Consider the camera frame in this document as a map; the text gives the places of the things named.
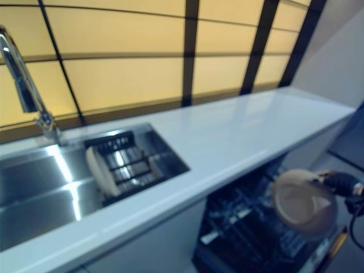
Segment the right robot hand black glove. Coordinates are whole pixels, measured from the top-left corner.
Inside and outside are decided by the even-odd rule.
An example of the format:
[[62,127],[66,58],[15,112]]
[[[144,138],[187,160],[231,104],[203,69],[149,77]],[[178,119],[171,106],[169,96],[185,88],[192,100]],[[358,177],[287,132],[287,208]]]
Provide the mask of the right robot hand black glove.
[[358,183],[354,176],[335,171],[319,173],[313,181],[330,188],[335,195],[342,197],[353,196],[355,185]]

